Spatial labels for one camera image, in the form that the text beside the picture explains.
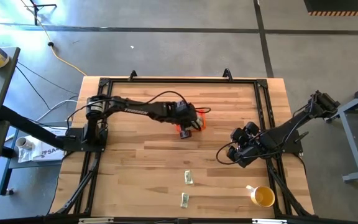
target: desk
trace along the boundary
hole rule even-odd
[[[84,77],[77,108],[86,104],[87,97],[97,94],[99,79]],[[279,125],[291,118],[284,81],[279,78],[267,81],[273,115]],[[254,205],[246,190],[246,185],[269,186],[264,160],[257,159],[245,169],[238,165],[225,166],[215,160],[216,151],[229,141],[234,128],[242,128],[248,121],[259,123],[252,85],[115,83],[112,95],[147,101],[166,90],[181,93],[196,107],[211,107],[212,111],[206,114],[207,128],[200,133],[193,132],[189,139],[180,139],[172,124],[136,114],[110,116],[108,145],[99,165],[91,216],[274,217],[273,208]],[[157,100],[177,99],[168,94]],[[73,127],[83,127],[85,122],[82,110],[75,115]],[[75,152],[63,161],[51,212],[61,208],[77,188],[83,158],[84,153]],[[221,158],[228,161],[223,154]],[[301,162],[285,154],[283,164],[289,189],[305,209],[313,213]],[[185,170],[192,171],[195,184],[185,185]],[[182,192],[190,195],[188,208],[180,208]],[[87,195],[85,189],[83,207]],[[284,210],[281,192],[278,195],[280,208]]]

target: yellow cable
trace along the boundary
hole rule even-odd
[[[21,1],[21,2],[23,3],[23,5],[31,12],[31,14],[34,16],[34,18],[35,18],[35,19],[38,21],[38,23],[41,25],[42,29],[45,31],[45,33],[46,33],[46,35],[47,35],[47,37],[48,37],[49,42],[52,42],[52,41],[50,40],[50,36],[49,36],[47,30],[45,29],[44,25],[42,25],[42,23],[39,21],[39,19],[37,18],[37,16],[35,16],[35,14],[32,12],[32,10],[31,10],[28,6],[24,3],[23,0],[20,0],[20,1]],[[50,49],[52,50],[53,55],[54,55],[57,59],[59,59],[60,61],[66,63],[67,65],[69,65],[69,66],[75,68],[77,71],[79,71],[80,73],[82,73],[84,76],[87,76],[85,72],[81,71],[81,70],[80,70],[79,68],[77,68],[75,65],[70,64],[70,63],[68,63],[67,61],[65,61],[64,59],[60,58],[60,57],[56,54],[55,50],[53,49],[53,46],[50,46]]]

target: wooden table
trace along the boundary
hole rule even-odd
[[[84,77],[77,108],[86,104],[87,97],[97,94],[99,79]],[[291,118],[284,81],[267,80],[275,122],[280,125]],[[147,101],[166,90],[181,93],[196,107],[210,107],[212,111],[206,114],[207,128],[193,132],[189,139],[180,139],[172,124],[158,123],[137,114],[110,116],[108,145],[101,158],[92,217],[274,217],[273,208],[254,205],[246,189],[246,185],[269,186],[264,160],[257,159],[245,169],[215,160],[216,151],[230,141],[234,128],[242,128],[248,121],[259,124],[253,86],[116,83],[112,95]],[[157,100],[176,101],[178,97],[167,94]],[[82,110],[75,115],[73,127],[83,127],[85,122],[85,110]],[[84,153],[75,152],[63,161],[51,212],[61,208],[77,188],[83,158]],[[224,153],[221,159],[229,161]],[[313,213],[301,162],[285,154],[283,164],[288,187],[305,209]],[[193,185],[185,185],[185,170],[191,170]],[[182,192],[190,195],[188,208],[180,207]],[[278,196],[284,211],[281,192]]]

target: cup handle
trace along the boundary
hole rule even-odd
[[[255,189],[249,185],[246,186],[246,189],[248,189],[251,193],[255,191]]]

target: concrete floor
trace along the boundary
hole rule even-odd
[[[98,0],[53,1],[44,8],[45,24],[84,27],[197,27],[257,29],[252,0]],[[266,29],[358,30],[358,17],[310,17],[301,0],[260,0]],[[0,0],[0,22],[32,24],[20,1]],[[59,55],[88,75],[221,76],[229,67],[235,77],[267,77],[259,34],[192,34],[138,32],[49,32]],[[284,78],[291,110],[315,90],[345,103],[358,90],[358,35],[268,35],[275,77]],[[82,75],[59,62],[41,31],[0,26],[0,46],[22,49],[19,61],[45,78],[79,92]],[[22,70],[53,106],[73,94]],[[21,100],[19,95],[27,98]],[[15,73],[5,103],[37,119],[47,110],[28,83]],[[42,122],[64,121],[74,104],[62,106]],[[342,175],[356,171],[340,121],[314,120],[302,127],[308,183],[317,215],[358,221],[358,181]],[[0,160],[0,179],[5,165]],[[52,201],[59,166],[14,170],[10,187],[17,194],[0,197],[0,219],[45,215]]]

